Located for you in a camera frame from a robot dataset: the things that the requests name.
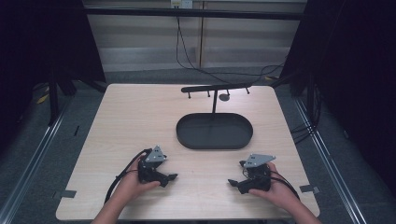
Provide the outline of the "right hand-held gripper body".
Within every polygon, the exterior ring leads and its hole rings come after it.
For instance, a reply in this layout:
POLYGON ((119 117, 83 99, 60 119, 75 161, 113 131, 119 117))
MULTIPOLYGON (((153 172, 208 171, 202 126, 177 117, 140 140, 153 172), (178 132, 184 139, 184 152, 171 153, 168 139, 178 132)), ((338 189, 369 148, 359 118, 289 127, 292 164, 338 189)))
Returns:
POLYGON ((275 158, 272 155, 250 154, 245 161, 240 161, 243 175, 247 178, 240 182, 240 186, 245 185, 248 190, 269 190, 271 187, 271 170, 268 162, 273 161, 275 158))

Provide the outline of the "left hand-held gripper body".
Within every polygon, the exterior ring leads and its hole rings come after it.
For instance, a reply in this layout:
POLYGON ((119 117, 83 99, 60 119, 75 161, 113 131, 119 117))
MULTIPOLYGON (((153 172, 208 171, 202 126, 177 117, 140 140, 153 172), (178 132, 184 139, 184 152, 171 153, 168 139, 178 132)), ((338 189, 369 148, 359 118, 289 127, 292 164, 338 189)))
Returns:
POLYGON ((138 176, 140 182, 153 182, 166 179, 166 175, 157 171, 157 168, 163 164, 166 156, 161 148, 149 148, 146 155, 138 163, 138 176))

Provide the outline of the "person's left hand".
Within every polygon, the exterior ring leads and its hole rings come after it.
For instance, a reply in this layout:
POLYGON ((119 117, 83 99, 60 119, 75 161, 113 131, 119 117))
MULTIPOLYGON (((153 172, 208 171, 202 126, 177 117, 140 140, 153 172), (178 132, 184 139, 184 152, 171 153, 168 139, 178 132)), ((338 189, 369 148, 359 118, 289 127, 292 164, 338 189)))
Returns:
POLYGON ((128 202, 136 199, 141 194, 148 190, 155 189, 160 186, 158 181, 141 183, 138 175, 138 162, 135 161, 127 169, 126 175, 121 179, 117 185, 112 199, 121 204, 127 204, 128 202))

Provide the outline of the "person's right hand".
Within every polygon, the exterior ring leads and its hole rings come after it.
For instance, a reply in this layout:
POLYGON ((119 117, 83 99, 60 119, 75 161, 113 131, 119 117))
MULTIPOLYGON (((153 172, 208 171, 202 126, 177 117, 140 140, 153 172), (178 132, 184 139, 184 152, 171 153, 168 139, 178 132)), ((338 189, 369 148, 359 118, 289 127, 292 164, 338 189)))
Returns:
POLYGON ((264 200, 274 204, 275 206, 284 209, 288 213, 295 212, 300 205, 300 200, 285 184, 280 182, 283 177, 277 172, 276 166, 269 162, 268 166, 271 170, 271 187, 264 191, 260 189, 250 189, 249 194, 263 198, 264 200))

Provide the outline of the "black hook stand with tray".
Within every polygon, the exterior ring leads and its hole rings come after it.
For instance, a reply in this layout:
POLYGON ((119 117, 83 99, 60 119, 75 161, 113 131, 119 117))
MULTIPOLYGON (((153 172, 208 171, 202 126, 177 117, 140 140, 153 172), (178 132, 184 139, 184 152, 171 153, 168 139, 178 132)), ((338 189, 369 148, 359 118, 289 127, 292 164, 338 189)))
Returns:
POLYGON ((236 113, 218 113, 217 101, 221 94, 229 90, 245 89, 249 93, 251 83, 206 85, 183 87, 181 91, 191 98, 192 92, 214 92, 210 113, 191 113, 182 117, 176 126, 178 142, 190 149, 241 149, 246 147, 253 135, 253 127, 248 119, 236 113))

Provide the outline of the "black metal stand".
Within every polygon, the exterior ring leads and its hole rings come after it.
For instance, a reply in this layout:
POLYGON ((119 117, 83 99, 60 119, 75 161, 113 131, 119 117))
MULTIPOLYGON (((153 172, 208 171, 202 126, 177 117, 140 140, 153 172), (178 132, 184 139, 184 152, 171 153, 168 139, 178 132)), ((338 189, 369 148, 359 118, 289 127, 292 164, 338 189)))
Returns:
POLYGON ((58 104, 58 88, 66 96, 73 96, 76 94, 77 89, 71 77, 60 77, 55 74, 54 70, 49 73, 49 105, 50 105, 50 118, 49 126, 52 126, 55 121, 60 117, 60 110, 58 104))

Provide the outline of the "dark curtain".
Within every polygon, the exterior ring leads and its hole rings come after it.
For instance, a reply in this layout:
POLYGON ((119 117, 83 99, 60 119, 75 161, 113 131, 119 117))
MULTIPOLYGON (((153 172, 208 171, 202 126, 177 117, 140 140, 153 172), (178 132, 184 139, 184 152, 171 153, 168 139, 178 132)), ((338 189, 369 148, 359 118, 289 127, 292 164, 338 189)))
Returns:
POLYGON ((0 0, 0 157, 40 83, 106 80, 82 0, 0 0))
POLYGON ((396 0, 307 0, 281 72, 317 85, 396 198, 396 0))

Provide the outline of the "aluminium floor rail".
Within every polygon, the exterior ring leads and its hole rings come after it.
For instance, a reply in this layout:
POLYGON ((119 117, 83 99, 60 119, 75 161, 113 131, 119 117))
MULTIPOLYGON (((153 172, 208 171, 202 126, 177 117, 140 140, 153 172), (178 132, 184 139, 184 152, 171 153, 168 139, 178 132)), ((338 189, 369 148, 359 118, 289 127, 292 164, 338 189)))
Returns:
POLYGON ((47 128, 44 136, 40 140, 32 159, 30 159, 21 177, 19 178, 16 187, 11 191, 10 195, 5 201, 4 206, 0 210, 0 224, 11 224, 27 190, 30 188, 32 181, 38 172, 39 166, 41 165, 50 148, 53 138, 63 123, 64 114, 68 110, 68 107, 69 104, 64 105, 64 107, 61 109, 60 115, 47 128))
POLYGON ((319 156, 321 157, 324 166, 334 184, 334 187, 340 196, 340 199, 350 216, 353 224, 368 224, 364 217, 360 206, 358 205, 355 197, 351 193, 345 179, 342 177, 335 161, 332 158, 332 154, 324 143, 319 131, 314 127, 307 115, 307 109, 303 101, 299 98, 294 100, 299 114, 304 122, 305 128, 308 130, 309 136, 312 139, 319 156))

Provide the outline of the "black horizontal frame bar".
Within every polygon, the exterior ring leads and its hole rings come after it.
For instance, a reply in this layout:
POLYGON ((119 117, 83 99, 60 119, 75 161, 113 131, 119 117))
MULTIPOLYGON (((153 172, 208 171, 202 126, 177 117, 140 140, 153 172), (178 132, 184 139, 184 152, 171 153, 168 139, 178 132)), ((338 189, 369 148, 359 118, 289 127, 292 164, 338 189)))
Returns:
POLYGON ((302 21, 307 19, 303 13, 234 11, 212 9, 172 9, 172 8, 134 8, 134 7, 84 7, 87 14, 122 16, 159 16, 159 17, 197 17, 222 19, 257 19, 302 21))

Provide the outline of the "white wall socket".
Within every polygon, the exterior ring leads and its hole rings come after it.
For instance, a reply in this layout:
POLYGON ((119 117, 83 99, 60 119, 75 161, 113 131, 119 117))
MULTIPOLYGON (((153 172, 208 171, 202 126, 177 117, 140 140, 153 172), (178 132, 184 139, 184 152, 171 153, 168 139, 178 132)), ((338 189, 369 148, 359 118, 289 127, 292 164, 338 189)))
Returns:
POLYGON ((170 0, 171 8, 193 9, 192 0, 170 0))

